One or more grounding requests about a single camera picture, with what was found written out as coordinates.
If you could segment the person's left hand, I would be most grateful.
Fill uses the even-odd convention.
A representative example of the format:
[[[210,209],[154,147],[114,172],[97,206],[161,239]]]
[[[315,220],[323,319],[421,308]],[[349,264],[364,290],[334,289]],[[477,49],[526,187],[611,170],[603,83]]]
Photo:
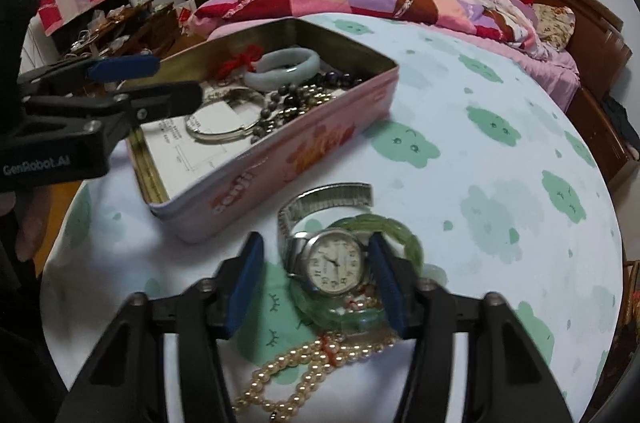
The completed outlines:
[[[15,242],[16,256],[20,261],[32,259],[40,250],[47,232],[52,206],[50,187],[32,191],[32,198],[20,216],[20,229]]]

